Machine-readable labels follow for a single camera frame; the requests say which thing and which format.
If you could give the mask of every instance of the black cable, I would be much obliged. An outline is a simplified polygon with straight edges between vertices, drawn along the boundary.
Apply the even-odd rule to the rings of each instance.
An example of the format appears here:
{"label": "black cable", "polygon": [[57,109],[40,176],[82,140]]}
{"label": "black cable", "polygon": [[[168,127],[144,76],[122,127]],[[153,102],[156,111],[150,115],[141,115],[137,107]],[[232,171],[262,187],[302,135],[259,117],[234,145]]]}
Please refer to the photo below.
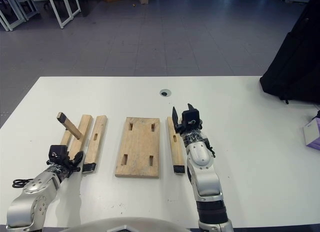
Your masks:
{"label": "black cable", "polygon": [[28,184],[30,181],[32,181],[33,178],[28,178],[28,179],[15,179],[12,182],[12,187],[13,188],[23,188],[25,187],[26,184]]}

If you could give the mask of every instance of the desk leg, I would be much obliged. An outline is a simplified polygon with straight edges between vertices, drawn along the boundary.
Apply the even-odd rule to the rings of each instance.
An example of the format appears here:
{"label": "desk leg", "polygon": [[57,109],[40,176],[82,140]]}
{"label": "desk leg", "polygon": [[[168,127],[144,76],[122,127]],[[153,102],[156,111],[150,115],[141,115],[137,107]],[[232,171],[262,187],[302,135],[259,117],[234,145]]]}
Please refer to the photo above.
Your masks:
{"label": "desk leg", "polygon": [[5,29],[5,31],[9,31],[9,29],[8,29],[9,23],[1,10],[0,10],[0,23],[1,23],[2,27]]}
{"label": "desk leg", "polygon": [[76,16],[76,14],[78,14],[79,12],[81,12],[81,8],[80,8],[80,4],[78,0],[75,0],[76,2],[76,6],[77,6],[77,10],[72,14],[73,16]]}
{"label": "desk leg", "polygon": [[22,14],[21,10],[19,9],[17,3],[15,0],[7,0],[11,8],[13,9],[13,12],[15,13],[15,16],[18,18],[18,20],[23,20],[23,22],[26,22],[26,19],[24,15]]}
{"label": "desk leg", "polygon": [[63,0],[63,1],[64,1],[64,5],[65,5],[65,7],[66,7],[66,11],[68,12],[69,18],[71,18],[71,20],[73,20],[73,19],[74,19],[74,16],[72,15],[69,1],[68,1],[68,0]]}
{"label": "desk leg", "polygon": [[50,1],[50,3],[51,3],[52,9],[53,9],[53,11],[54,11],[56,20],[58,21],[58,23],[59,23],[59,25],[60,25],[60,28],[63,29],[64,26],[63,26],[62,23],[61,23],[61,19],[60,19],[60,16],[59,16],[59,14],[58,14],[58,11],[57,11],[57,9],[56,9],[54,0],[49,0],[49,1]]}
{"label": "desk leg", "polygon": [[17,27],[18,25],[22,24],[23,22],[26,22],[25,17],[23,16],[23,14],[21,13],[18,5],[16,4],[15,0],[7,0],[10,7],[12,8],[15,16],[17,17],[17,20],[13,23],[9,23],[6,19],[6,17],[4,16],[4,14],[1,12],[1,17],[3,22],[6,24],[7,28],[10,31],[13,31],[15,27]]}

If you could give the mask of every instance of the wooden stick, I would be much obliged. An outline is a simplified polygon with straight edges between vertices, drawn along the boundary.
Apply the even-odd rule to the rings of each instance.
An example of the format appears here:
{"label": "wooden stick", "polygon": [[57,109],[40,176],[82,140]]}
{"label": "wooden stick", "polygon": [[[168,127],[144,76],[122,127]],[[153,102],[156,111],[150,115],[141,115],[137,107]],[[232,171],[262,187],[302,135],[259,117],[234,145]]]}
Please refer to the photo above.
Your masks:
{"label": "wooden stick", "polygon": [[72,134],[69,130],[65,129],[60,145],[69,146]]}
{"label": "wooden stick", "polygon": [[69,154],[70,160],[73,160],[75,158],[75,155],[82,151],[84,148],[86,138],[88,136],[88,131],[90,129],[92,122],[92,116],[88,114],[83,114],[81,117],[81,121],[79,123],[78,130],[81,133],[81,137],[79,139],[74,139],[72,141],[72,144],[70,146]]}
{"label": "wooden stick", "polygon": [[77,129],[77,127],[67,118],[67,116],[62,113],[59,112],[57,115],[57,120],[63,124],[63,126],[70,131],[70,133],[76,137],[77,140],[79,140],[81,138],[81,132]]}
{"label": "wooden stick", "polygon": [[96,118],[82,167],[82,173],[95,171],[98,163],[100,147],[106,131],[106,125],[107,116],[101,115]]}
{"label": "wooden stick", "polygon": [[181,149],[180,135],[176,133],[174,123],[171,117],[167,118],[167,123],[168,123],[168,129],[169,129],[173,171],[176,174],[184,174],[185,161],[184,161],[184,157]]}

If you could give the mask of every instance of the black tape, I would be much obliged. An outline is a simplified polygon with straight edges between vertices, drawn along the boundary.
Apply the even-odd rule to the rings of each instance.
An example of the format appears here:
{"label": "black tape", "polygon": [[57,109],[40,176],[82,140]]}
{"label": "black tape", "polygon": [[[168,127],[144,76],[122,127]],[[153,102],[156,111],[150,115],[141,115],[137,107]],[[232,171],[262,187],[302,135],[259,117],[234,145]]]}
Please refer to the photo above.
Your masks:
{"label": "black tape", "polygon": [[173,171],[177,174],[184,174],[186,172],[184,165],[174,165]]}
{"label": "black tape", "polygon": [[85,163],[85,164],[83,164],[82,173],[95,171],[96,165],[97,165],[96,163]]}
{"label": "black tape", "polygon": [[58,120],[61,124],[63,124],[63,123],[66,121],[66,119],[67,119],[67,116],[66,116],[64,113],[62,113],[62,112],[61,112],[61,114],[60,114],[60,117],[57,118],[57,120]]}

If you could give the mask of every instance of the gray tiled floor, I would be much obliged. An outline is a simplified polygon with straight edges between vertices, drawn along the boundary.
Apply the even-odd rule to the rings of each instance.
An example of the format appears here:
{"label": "gray tiled floor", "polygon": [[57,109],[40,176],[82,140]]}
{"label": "gray tiled floor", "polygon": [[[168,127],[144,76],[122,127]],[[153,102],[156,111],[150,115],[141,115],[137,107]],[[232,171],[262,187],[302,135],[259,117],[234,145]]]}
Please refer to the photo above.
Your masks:
{"label": "gray tiled floor", "polygon": [[0,31],[0,126],[40,76],[260,76],[305,6],[90,0],[81,7],[64,29],[42,9]]}

